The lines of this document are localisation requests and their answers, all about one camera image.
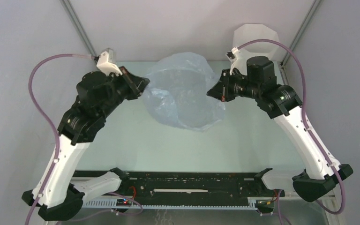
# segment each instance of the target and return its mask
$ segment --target plastic bag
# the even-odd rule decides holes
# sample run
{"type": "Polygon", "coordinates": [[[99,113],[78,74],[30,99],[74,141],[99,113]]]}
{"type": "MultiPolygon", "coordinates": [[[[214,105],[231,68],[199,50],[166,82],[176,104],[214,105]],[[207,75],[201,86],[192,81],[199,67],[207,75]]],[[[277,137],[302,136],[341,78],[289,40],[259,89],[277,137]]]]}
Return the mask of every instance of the plastic bag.
{"type": "Polygon", "coordinates": [[[150,83],[142,95],[150,115],[175,128],[205,131],[224,119],[225,106],[206,96],[220,79],[206,59],[184,52],[160,60],[148,70],[150,83]]]}

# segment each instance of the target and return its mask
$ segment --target white plastic panel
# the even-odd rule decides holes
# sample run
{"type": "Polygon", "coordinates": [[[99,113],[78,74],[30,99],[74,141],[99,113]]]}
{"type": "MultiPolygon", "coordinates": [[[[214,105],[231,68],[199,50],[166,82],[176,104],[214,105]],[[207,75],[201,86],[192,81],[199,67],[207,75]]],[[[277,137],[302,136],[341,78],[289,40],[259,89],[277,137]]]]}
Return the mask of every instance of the white plastic panel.
{"type": "MultiPolygon", "coordinates": [[[[154,62],[127,62],[135,75],[154,62]]],[[[216,73],[228,61],[210,62],[216,73]]],[[[259,172],[267,167],[302,170],[304,165],[285,132],[256,102],[236,98],[226,103],[225,119],[204,133],[156,122],[143,101],[124,101],[84,153],[77,169],[177,172],[259,172]]]]}
{"type": "MultiPolygon", "coordinates": [[[[225,60],[245,23],[275,30],[289,46],[314,0],[99,0],[71,3],[96,52],[119,61],[156,61],[179,52],[225,60]]],[[[279,51],[274,60],[282,60],[279,51]]]]}

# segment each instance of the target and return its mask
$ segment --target table surface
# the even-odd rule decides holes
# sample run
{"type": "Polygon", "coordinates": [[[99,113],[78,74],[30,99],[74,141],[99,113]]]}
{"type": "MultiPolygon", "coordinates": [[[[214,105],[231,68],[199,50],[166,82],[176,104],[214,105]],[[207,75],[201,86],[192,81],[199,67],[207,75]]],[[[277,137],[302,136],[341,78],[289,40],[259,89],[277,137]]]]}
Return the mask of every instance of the table surface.
{"type": "MultiPolygon", "coordinates": [[[[120,62],[139,76],[155,62],[120,62]]],[[[220,74],[227,61],[209,62],[220,74]]],[[[282,82],[275,67],[278,82],[282,82]]],[[[142,100],[124,101],[84,153],[78,170],[259,172],[302,170],[303,162],[282,129],[252,99],[225,104],[225,119],[206,132],[156,122],[142,100]]]]}

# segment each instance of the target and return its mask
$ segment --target gray floor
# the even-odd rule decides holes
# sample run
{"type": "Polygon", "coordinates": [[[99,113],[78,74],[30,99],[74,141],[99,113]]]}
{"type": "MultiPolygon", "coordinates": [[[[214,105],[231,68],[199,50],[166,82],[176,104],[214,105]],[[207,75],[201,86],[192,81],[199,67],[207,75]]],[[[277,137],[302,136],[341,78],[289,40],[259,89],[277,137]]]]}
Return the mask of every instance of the gray floor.
{"type": "MultiPolygon", "coordinates": [[[[82,209],[76,218],[99,210],[82,209]]],[[[323,210],[316,203],[302,200],[281,201],[281,212],[292,225],[326,225],[323,210]]],[[[82,222],[64,222],[63,225],[279,225],[277,216],[260,217],[249,210],[145,210],[137,216],[116,216],[103,213],[82,222]]]]}

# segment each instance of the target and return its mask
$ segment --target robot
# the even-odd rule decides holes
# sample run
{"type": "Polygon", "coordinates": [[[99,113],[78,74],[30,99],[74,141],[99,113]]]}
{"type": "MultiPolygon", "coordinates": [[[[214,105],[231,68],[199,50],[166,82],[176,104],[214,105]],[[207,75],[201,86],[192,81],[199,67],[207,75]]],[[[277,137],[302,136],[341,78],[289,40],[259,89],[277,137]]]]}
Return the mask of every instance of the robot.
{"type": "MultiPolygon", "coordinates": [[[[239,63],[233,52],[229,52],[227,57],[230,61],[239,63]]],[[[125,67],[118,67],[114,58],[113,50],[103,51],[96,57],[100,71],[87,73],[77,84],[78,95],[75,102],[64,113],[58,127],[60,151],[58,157],[55,157],[57,153],[54,152],[49,162],[49,165],[55,163],[55,167],[50,171],[48,166],[38,185],[22,195],[29,206],[37,200],[38,214],[45,221],[69,220],[84,203],[108,192],[128,188],[125,187],[125,181],[129,177],[118,168],[82,183],[70,183],[82,154],[93,142],[97,132],[104,127],[106,118],[125,99],[138,99],[150,82],[147,78],[131,74],[125,67]],[[45,188],[39,193],[45,180],[45,188]]],[[[342,180],[353,173],[352,168],[348,164],[340,164],[324,146],[311,124],[308,128],[304,126],[302,102],[292,87],[277,84],[272,61],[267,57],[257,56],[244,63],[247,64],[247,75],[233,66],[231,69],[224,69],[220,80],[207,95],[223,102],[232,101],[236,97],[254,99],[257,106],[289,136],[306,166],[304,171],[288,172],[267,168],[255,176],[255,181],[270,190],[295,191],[307,202],[317,200],[338,184],[332,166],[342,180]],[[318,137],[332,160],[331,165],[319,151],[308,130],[318,137]]]]}

